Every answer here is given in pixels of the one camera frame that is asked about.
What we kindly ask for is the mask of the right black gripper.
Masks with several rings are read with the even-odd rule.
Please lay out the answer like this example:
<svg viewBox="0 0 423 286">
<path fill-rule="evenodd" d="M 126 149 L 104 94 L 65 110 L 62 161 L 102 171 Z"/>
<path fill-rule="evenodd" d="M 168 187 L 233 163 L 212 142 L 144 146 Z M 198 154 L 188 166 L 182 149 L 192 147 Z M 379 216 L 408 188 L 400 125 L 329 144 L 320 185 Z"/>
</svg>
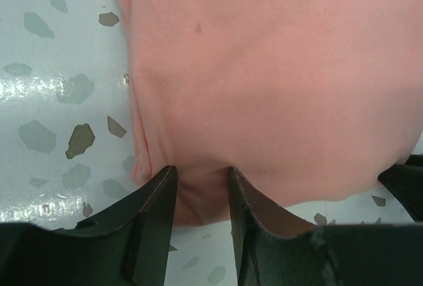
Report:
<svg viewBox="0 0 423 286">
<path fill-rule="evenodd" d="M 382 172 L 378 180 L 400 202 L 411 218 L 422 222 L 422 154 L 411 155 L 404 164 L 395 164 Z"/>
</svg>

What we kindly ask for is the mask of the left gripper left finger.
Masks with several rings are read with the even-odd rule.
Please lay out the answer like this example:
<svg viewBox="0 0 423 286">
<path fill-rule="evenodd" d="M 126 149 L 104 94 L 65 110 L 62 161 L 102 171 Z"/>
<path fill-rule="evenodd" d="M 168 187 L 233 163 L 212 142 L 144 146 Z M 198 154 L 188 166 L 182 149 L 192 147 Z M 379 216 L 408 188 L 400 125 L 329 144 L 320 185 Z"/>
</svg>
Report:
<svg viewBox="0 0 423 286">
<path fill-rule="evenodd" d="M 55 230 L 56 285 L 163 285 L 178 174 L 166 166 L 103 211 Z"/>
</svg>

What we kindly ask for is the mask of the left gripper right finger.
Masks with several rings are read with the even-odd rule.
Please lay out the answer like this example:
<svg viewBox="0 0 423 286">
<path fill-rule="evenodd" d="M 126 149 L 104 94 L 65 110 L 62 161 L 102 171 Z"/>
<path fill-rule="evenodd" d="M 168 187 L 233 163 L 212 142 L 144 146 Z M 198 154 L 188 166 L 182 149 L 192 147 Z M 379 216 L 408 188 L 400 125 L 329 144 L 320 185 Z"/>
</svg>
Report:
<svg viewBox="0 0 423 286">
<path fill-rule="evenodd" d="M 238 285 L 299 285 L 286 243 L 317 226 L 257 190 L 235 167 L 228 171 L 231 234 Z"/>
</svg>

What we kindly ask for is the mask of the salmon pink t shirt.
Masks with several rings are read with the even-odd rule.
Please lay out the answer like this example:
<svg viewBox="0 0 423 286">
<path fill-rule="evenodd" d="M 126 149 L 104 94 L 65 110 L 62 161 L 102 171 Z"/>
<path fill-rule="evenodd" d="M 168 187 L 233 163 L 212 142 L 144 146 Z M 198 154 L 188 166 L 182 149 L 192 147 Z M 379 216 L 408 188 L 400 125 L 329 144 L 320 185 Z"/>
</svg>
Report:
<svg viewBox="0 0 423 286">
<path fill-rule="evenodd" d="M 229 216 L 234 166 L 287 207 L 369 190 L 422 134 L 422 0 L 118 0 L 133 179 L 174 224 Z"/>
</svg>

